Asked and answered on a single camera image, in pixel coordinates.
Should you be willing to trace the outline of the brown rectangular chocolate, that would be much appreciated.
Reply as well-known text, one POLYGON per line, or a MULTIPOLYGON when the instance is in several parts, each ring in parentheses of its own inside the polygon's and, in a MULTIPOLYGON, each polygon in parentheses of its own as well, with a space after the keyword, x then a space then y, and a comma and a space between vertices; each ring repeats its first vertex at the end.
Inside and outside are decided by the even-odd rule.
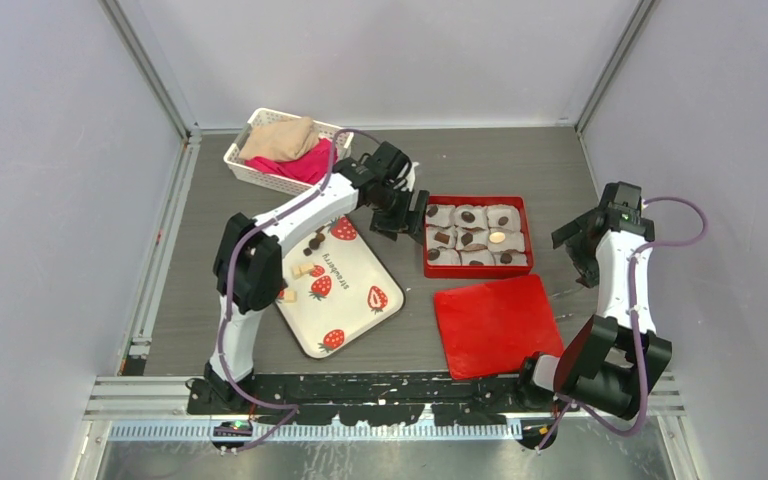
POLYGON ((434 240, 441 244, 448 244, 451 240, 451 236, 444 232, 437 232, 434 235, 434 240))

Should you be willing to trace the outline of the red chocolate box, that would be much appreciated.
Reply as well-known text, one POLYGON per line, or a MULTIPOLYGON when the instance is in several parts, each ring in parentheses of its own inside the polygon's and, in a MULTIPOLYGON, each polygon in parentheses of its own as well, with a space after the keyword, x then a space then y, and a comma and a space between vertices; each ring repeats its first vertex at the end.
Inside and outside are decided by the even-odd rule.
POLYGON ((425 224, 425 241, 423 243, 423 269, 428 278, 452 278, 452 279, 503 279, 527 275, 534 265, 533 249, 529 235, 528 221, 524 200, 516 196, 453 196, 433 195, 429 199, 430 204, 454 205, 490 205, 505 204, 518 208, 521 215, 521 232, 525 235, 526 251, 524 253, 509 251, 513 257, 511 264, 502 264, 499 260, 502 253, 494 253, 488 250, 487 230, 467 230, 453 225, 449 228, 427 226, 425 224), (444 232, 451 236, 448 244, 441 244, 434 240, 437 232, 444 232), (471 232, 473 241, 463 246, 459 240, 463 233, 471 232), (440 257, 436 260, 428 259, 428 251, 438 249, 440 257))

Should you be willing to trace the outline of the white oval chocolate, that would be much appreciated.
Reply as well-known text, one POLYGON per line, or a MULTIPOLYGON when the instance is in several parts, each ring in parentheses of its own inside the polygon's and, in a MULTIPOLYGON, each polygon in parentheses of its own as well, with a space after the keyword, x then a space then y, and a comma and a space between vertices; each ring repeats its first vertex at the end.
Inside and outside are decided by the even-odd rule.
POLYGON ((495 231, 491 232, 488 236, 488 241, 492 244, 499 244, 504 242, 506 239, 506 234, 502 231, 495 231))

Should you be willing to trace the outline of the red box lid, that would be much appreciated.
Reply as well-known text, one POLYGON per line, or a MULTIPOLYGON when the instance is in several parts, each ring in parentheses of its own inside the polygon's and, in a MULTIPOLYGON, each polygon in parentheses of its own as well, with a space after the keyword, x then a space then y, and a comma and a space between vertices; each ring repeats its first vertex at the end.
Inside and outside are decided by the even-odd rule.
POLYGON ((450 376, 469 380, 518 370, 563 342, 541 278, 526 275, 439 291, 434 312, 450 376))

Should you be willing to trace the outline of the metal tongs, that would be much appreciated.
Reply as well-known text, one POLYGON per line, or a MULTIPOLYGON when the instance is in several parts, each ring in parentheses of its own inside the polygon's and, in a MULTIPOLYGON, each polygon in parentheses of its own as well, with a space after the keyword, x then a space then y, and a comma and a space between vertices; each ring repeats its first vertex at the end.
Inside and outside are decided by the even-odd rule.
POLYGON ((549 295, 549 304, 552 307, 553 317, 556 321, 566 320, 581 314, 582 307, 580 297, 587 289, 578 286, 549 295))

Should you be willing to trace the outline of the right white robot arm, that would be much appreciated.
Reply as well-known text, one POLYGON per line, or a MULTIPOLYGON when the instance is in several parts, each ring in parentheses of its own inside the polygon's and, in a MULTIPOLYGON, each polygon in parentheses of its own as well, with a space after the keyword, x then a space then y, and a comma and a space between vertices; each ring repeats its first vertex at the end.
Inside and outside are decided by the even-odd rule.
POLYGON ((579 274, 598 291, 594 314, 558 355, 538 352, 522 364, 515 384, 527 410, 563 395, 623 420, 633 419, 666 370, 672 345, 660 338, 648 308, 648 254, 655 239, 643 215, 642 190, 611 182, 597 206, 551 234, 579 274))

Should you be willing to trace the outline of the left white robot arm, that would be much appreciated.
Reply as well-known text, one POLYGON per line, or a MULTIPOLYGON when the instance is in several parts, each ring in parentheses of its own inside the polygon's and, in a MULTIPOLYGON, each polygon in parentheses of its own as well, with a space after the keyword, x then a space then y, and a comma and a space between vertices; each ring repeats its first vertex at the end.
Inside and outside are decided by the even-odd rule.
POLYGON ((330 220, 368 207, 370 231, 392 241, 406 235, 423 242, 430 194, 413 190, 412 170, 402 150, 382 142, 361 159, 337 161, 319 182, 283 205, 227 221, 212 267, 221 317, 204 372, 217 405, 237 413, 254 399, 245 379, 253 371, 259 323, 284 287, 285 254, 301 240, 330 220))

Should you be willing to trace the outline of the magenta cloth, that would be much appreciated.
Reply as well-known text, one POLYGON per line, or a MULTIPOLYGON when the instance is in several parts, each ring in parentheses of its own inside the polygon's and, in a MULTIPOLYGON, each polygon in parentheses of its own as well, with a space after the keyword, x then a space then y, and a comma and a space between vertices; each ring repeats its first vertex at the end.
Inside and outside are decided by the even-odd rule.
POLYGON ((305 184, 315 184, 326 175, 331 146, 330 140, 322 138, 297 160, 277 162, 264 157, 254 157, 246 160, 244 165, 261 173, 277 175, 305 184))

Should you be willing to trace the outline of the white paper cup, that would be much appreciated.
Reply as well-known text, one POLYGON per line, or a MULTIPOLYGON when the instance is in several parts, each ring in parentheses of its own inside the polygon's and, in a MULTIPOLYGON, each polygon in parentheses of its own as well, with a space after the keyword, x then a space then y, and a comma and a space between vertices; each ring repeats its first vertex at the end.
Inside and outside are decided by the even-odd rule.
POLYGON ((506 234, 506 239, 504 242, 499 244, 492 244, 488 241, 487 248, 489 251, 494 253, 503 253, 509 251, 524 253, 526 251, 525 235, 521 231, 491 229, 489 234, 495 231, 504 232, 506 234))
POLYGON ((430 204, 425 213, 425 224, 427 226, 449 228, 454 225, 454 205, 447 204, 430 204), (436 205, 439 209, 438 214, 435 217, 428 217, 427 210, 430 206, 436 205))
POLYGON ((467 230, 487 230, 487 208, 479 205, 459 205, 453 213, 454 225, 467 230))
POLYGON ((490 205, 486 209, 487 225, 490 229, 520 231, 521 215, 517 207, 512 205, 490 205))

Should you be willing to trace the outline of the beige cloth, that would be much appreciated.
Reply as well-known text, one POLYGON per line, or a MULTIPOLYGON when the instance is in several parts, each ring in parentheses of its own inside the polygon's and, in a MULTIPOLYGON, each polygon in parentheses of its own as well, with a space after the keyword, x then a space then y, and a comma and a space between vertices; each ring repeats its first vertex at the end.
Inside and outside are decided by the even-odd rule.
POLYGON ((264 157, 277 162, 299 159, 319 142, 310 117, 300 117, 252 128, 237 158, 264 157))

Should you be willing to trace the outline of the strawberry print white tray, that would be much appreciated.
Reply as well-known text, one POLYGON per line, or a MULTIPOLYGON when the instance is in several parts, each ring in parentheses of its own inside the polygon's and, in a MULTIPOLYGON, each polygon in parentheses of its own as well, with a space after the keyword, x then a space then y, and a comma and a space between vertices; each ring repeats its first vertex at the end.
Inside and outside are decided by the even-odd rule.
POLYGON ((316 228, 282 260, 286 287, 277 308, 302 351, 314 359, 327 358, 398 313, 405 292, 346 216, 316 228), (305 256, 311 239, 323 228, 322 244, 305 256), (294 279, 293 266, 316 268, 294 279), (285 290, 297 293, 295 303, 283 300, 285 290))

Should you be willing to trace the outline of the white plastic basket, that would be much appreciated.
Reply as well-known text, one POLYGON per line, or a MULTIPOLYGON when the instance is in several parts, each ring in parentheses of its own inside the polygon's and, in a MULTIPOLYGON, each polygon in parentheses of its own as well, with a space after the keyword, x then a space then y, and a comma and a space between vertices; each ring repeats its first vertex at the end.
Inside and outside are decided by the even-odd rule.
POLYGON ((353 137, 308 116, 258 108, 223 162, 239 181, 298 195, 325 177, 332 156, 350 154, 353 137))

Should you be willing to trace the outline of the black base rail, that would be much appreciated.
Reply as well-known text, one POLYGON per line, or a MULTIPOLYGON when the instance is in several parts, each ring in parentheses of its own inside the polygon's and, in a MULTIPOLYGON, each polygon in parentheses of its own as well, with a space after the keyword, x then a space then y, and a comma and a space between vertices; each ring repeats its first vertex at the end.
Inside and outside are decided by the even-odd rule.
POLYGON ((437 426, 501 423, 506 416, 550 416, 560 409, 551 393, 529 390, 516 375, 454 380, 444 372, 253 374, 236 392, 214 373, 190 378, 190 415, 255 417, 274 425, 284 406, 298 407, 292 423, 324 426, 412 425, 430 410, 437 426))

